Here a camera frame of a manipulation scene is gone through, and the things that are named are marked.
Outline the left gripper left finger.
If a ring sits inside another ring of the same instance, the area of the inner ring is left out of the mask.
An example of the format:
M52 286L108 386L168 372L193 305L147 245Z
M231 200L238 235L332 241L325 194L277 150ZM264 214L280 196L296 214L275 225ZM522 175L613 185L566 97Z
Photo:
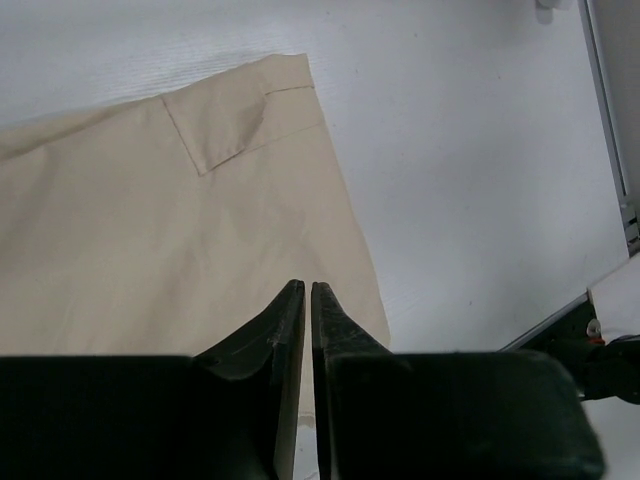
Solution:
M5 479L288 479L305 287L196 356L1 361Z

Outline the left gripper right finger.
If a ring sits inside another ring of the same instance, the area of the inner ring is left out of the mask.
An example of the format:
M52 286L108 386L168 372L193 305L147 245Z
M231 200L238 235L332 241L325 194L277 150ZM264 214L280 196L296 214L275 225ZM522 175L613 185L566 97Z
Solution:
M531 351L392 353L331 287L311 290L324 479L600 479L605 459L566 370Z

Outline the beige trousers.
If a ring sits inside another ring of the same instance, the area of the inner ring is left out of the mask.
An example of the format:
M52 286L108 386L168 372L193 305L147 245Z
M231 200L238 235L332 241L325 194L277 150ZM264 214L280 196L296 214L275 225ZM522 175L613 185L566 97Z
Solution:
M315 419L311 290L389 328L308 59L1 135L1 361L196 356L305 287L297 430Z

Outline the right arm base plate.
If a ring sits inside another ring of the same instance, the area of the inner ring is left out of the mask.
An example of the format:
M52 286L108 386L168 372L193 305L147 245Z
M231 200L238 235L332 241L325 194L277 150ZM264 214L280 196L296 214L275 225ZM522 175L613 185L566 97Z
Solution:
M639 403L639 336L603 338L593 303L580 296L504 347L544 353L570 373L583 401Z

